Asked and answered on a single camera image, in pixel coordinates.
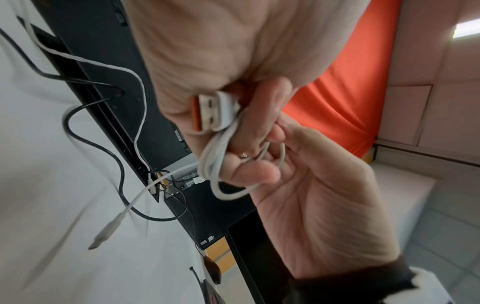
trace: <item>fluorescent light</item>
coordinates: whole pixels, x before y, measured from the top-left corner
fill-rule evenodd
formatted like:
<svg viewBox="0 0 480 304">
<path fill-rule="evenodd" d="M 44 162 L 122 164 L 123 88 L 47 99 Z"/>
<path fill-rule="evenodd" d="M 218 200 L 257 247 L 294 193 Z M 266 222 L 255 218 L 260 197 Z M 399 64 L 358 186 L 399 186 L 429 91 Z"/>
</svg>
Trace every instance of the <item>fluorescent light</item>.
<svg viewBox="0 0 480 304">
<path fill-rule="evenodd" d="M 459 38 L 480 33 L 480 19 L 459 23 L 455 27 L 453 38 Z"/>
</svg>

